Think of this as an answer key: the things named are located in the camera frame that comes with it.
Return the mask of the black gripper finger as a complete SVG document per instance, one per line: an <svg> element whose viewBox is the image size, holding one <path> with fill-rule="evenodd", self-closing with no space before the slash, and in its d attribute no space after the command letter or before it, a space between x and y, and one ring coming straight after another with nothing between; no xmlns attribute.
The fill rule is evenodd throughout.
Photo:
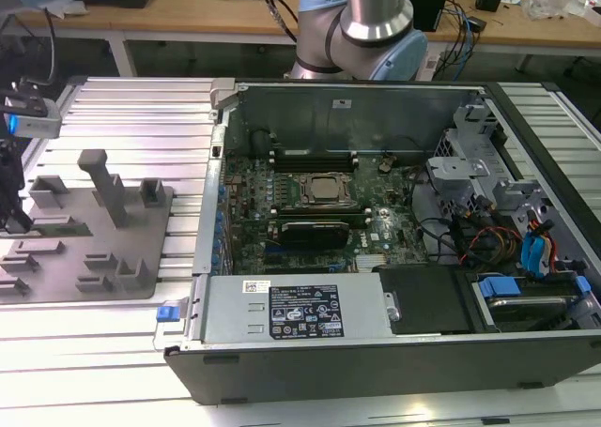
<svg viewBox="0 0 601 427"><path fill-rule="evenodd" d="M1 231L8 234L25 234L31 229L31 219L23 211L19 194L1 189Z"/></svg>

